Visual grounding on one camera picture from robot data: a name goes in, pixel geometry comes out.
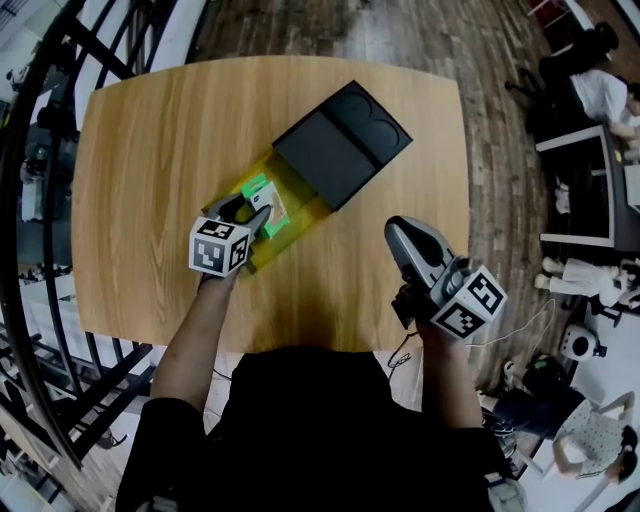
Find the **black box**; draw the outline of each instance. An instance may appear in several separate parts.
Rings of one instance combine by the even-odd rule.
[[[273,147],[338,210],[411,142],[354,81],[298,121]]]

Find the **black and white cube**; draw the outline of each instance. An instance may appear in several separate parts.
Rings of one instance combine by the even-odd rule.
[[[491,323],[506,301],[507,294],[482,266],[431,322],[456,338],[466,340]]]
[[[198,217],[189,235],[189,268],[226,277],[247,261],[251,230]]]

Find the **black sleeve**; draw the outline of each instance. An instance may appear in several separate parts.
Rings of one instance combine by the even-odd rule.
[[[452,497],[456,503],[450,509],[492,512],[485,475],[498,473],[513,479],[495,436],[483,428],[455,429],[450,431],[449,441],[449,460],[455,464],[449,474],[458,482],[460,490]]]
[[[193,486],[200,485],[194,473],[205,441],[202,415],[191,404],[174,398],[147,402],[118,489],[116,511],[135,511],[156,496],[185,504],[197,494]]]
[[[513,478],[507,459],[493,433],[484,428],[454,430],[453,445],[459,460],[465,461],[468,472],[488,475],[499,473],[503,478]]]

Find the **yellow tray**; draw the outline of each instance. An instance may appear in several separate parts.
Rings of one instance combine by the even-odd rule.
[[[331,215],[331,209],[315,190],[293,169],[275,150],[271,150],[264,158],[249,168],[247,173],[221,197],[240,193],[243,185],[264,173],[269,181],[273,181],[278,189],[282,203],[289,214],[290,223],[283,227],[273,238],[259,237],[251,246],[253,255],[250,258],[256,272],[267,265],[278,254],[289,247],[298,238],[309,231],[316,222]],[[216,198],[203,211],[206,212]],[[236,220],[244,222],[253,212],[249,205],[243,206]]]

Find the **metal railing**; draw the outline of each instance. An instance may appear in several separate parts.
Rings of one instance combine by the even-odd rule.
[[[20,404],[11,399],[12,393],[7,393],[9,396],[0,393],[0,407],[9,412],[33,436],[68,458],[76,467],[81,467],[82,458],[132,400],[141,392],[148,392],[155,369],[150,366],[140,375],[131,374],[131,370],[149,354],[151,346],[133,343],[133,351],[124,355],[117,338],[113,339],[116,364],[111,368],[105,367],[100,360],[92,333],[85,333],[91,361],[72,357],[67,345],[55,283],[53,223],[56,177],[60,168],[61,143],[68,137],[65,130],[69,129],[69,123],[63,120],[74,120],[74,88],[82,66],[89,55],[102,65],[96,89],[103,86],[108,72],[121,80],[132,78],[135,76],[134,65],[139,61],[138,54],[144,48],[146,33],[152,27],[152,45],[144,59],[143,69],[145,73],[148,72],[164,27],[176,3],[176,0],[132,0],[111,46],[107,47],[98,39],[97,34],[115,1],[106,1],[91,28],[85,27],[78,20],[85,0],[70,0],[66,4],[42,40],[20,87],[9,122],[0,137],[3,139],[0,159],[0,225],[4,242],[0,249],[0,302],[5,322],[1,327],[6,331],[6,335],[0,335],[0,340],[6,342],[5,346],[8,344],[6,348],[0,349],[0,375],[5,384],[8,383],[7,388],[15,386],[29,396],[37,421],[26,415]],[[138,23],[139,30],[132,38],[133,44],[125,63],[116,56],[115,51],[127,30],[132,30],[135,16],[143,18]],[[56,57],[61,52],[63,43],[68,45],[67,39],[81,50],[73,65],[64,68],[68,78],[62,99],[55,103],[50,102],[47,106],[47,118],[53,119],[53,122],[39,123],[40,128],[44,127],[49,131],[51,141],[43,179],[42,264],[58,345],[54,348],[42,343],[39,335],[29,335],[20,293],[16,224],[18,199],[22,188],[20,167],[25,159],[32,112],[50,68],[57,62]],[[41,353],[43,350],[50,353],[52,358],[36,355],[36,351]],[[7,372],[2,365],[3,360],[14,364],[18,369],[18,375]],[[90,368],[97,380],[87,379],[84,375],[85,368]],[[55,397],[52,397],[52,393],[71,399],[72,402],[61,408],[58,401],[54,400]],[[105,398],[109,398],[107,401],[110,403],[102,403]],[[91,411],[95,413],[91,415],[93,421],[84,422],[83,419]],[[75,441],[70,435],[73,430],[81,432]]]

